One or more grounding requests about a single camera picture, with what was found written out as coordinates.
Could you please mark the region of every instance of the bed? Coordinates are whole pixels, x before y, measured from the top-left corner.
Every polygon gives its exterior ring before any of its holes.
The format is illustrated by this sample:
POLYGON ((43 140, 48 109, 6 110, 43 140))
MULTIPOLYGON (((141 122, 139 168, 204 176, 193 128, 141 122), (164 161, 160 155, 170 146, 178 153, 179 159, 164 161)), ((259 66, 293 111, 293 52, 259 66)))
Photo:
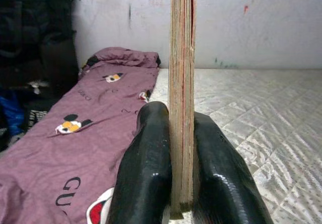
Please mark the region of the bed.
MULTIPOLYGON (((167 103, 167 69, 150 100, 167 103)), ((196 69, 195 110, 245 159, 274 223, 321 223, 322 70, 196 69)))

